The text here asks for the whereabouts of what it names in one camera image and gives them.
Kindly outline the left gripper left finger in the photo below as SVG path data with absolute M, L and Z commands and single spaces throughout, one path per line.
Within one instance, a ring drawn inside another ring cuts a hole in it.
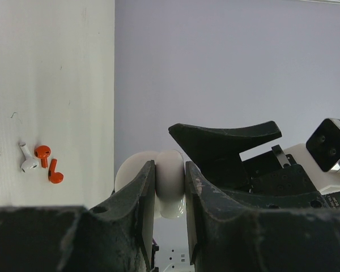
M 155 162 L 91 209 L 88 224 L 90 271 L 151 271 Z

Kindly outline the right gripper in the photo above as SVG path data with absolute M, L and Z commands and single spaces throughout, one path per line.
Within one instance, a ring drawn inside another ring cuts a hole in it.
M 281 137 L 274 121 L 235 129 L 175 124 L 168 131 L 219 188 L 277 197 L 319 192 L 329 207 L 340 209 L 340 172 L 323 172 L 305 147 L 284 150 L 286 167 L 272 151 L 242 162 L 242 152 Z

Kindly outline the white earbud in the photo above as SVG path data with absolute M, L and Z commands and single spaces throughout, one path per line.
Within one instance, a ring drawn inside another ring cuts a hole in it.
M 25 142 L 19 143 L 19 147 L 25 158 L 24 162 L 21 164 L 20 169 L 24 173 L 32 172 L 34 169 L 36 169 L 39 166 L 38 160 L 32 156 L 32 153 L 30 152 Z

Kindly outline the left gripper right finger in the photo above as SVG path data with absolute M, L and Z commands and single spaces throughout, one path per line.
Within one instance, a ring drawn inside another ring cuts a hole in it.
M 186 219 L 193 265 L 258 265 L 257 210 L 242 205 L 186 163 Z

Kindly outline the white earbud charging case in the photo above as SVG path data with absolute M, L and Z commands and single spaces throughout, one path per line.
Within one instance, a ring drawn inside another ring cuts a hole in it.
M 185 211 L 185 163 L 177 150 L 143 151 L 130 156 L 116 174 L 114 191 L 131 182 L 150 160 L 155 162 L 154 218 L 182 217 Z

